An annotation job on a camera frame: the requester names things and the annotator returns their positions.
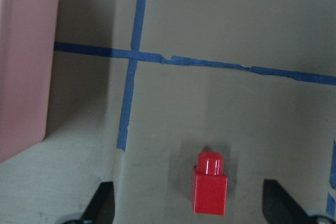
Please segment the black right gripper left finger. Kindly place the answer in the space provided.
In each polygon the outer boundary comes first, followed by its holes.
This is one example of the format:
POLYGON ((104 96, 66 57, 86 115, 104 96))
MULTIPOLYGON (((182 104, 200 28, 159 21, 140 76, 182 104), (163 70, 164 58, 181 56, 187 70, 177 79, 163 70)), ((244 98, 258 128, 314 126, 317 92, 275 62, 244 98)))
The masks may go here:
POLYGON ((114 184, 102 182, 81 216, 82 223, 113 223, 115 217, 114 184))

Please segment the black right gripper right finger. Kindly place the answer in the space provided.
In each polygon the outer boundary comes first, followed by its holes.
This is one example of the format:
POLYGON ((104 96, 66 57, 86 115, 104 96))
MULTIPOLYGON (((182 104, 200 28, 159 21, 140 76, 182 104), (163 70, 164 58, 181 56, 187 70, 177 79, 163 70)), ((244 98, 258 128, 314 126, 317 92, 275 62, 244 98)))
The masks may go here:
POLYGON ((312 223, 308 214, 277 180, 265 179, 262 190, 263 215, 267 223, 312 223))

